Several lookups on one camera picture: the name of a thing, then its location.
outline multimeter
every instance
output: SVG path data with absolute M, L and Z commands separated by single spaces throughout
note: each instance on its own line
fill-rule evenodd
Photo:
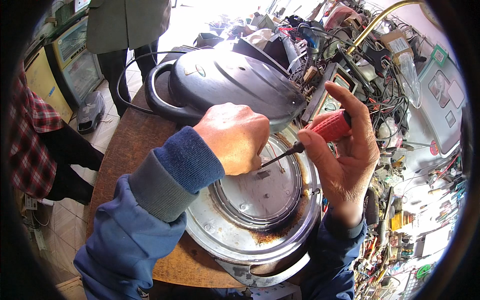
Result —
M 318 114 L 340 109 L 341 103 L 335 100 L 327 90 L 325 90 L 324 85 L 326 81 L 331 81 L 342 86 L 351 93 L 355 92 L 358 85 L 357 81 L 353 79 L 340 64 L 336 62 L 328 64 L 320 84 L 313 93 L 312 99 L 301 117 L 304 125 L 311 123 L 313 118 Z

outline hand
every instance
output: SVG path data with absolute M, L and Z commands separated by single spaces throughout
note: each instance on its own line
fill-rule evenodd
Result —
M 346 88 L 326 82 L 325 89 L 339 101 L 351 116 L 352 129 L 336 141 L 339 158 L 332 155 L 325 140 L 307 129 L 298 132 L 308 157 L 316 165 L 325 197 L 333 206 L 333 216 L 344 224 L 355 227 L 363 212 L 363 198 L 367 191 L 380 151 L 370 122 L 368 108 Z M 313 119 L 309 128 L 337 112 L 329 112 Z
M 225 174 L 239 175 L 260 168 L 259 155 L 270 135 L 266 116 L 246 105 L 225 103 L 209 108 L 193 129 L 220 160 Z

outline brass pipe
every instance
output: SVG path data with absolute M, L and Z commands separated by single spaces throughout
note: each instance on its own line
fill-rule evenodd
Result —
M 370 22 L 370 24 L 368 24 L 368 26 L 367 26 L 367 28 L 365 28 L 365 30 L 363 30 L 361 32 L 359 37 L 357 37 L 355 42 L 353 42 L 353 46 L 350 46 L 347 49 L 347 54 L 352 54 L 353 50 L 355 50 L 360 45 L 360 43 L 367 37 L 367 35 L 370 33 L 370 31 L 372 31 L 372 29 L 375 26 L 377 26 L 380 23 L 380 21 L 383 20 L 384 17 L 386 17 L 389 13 L 391 13 L 394 10 L 396 10 L 397 8 L 405 6 L 405 5 L 421 4 L 421 3 L 423 3 L 423 1 L 420 1 L 420 0 L 402 0 L 402 1 L 399 1 L 395 4 L 392 4 L 389 7 L 387 7 L 383 12 L 381 12 L 378 16 L 376 16 L 375 19 Z

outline person's left hand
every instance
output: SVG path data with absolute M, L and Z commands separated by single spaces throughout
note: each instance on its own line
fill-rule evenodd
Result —
M 214 105 L 194 126 L 222 163 L 226 175 L 260 168 L 260 153 L 270 135 L 270 122 L 247 105 Z

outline blue jacket sleeve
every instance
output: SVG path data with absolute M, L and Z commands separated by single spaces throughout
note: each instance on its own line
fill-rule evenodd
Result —
M 352 229 L 327 213 L 323 218 L 307 264 L 308 278 L 300 285 L 302 298 L 354 299 L 354 276 L 349 267 L 360 252 L 367 233 L 365 219 Z
M 225 175 L 191 127 L 152 150 L 133 174 L 117 181 L 114 199 L 98 207 L 94 232 L 74 259 L 88 299 L 140 299 L 152 270 L 182 236 L 183 212 L 198 191 Z

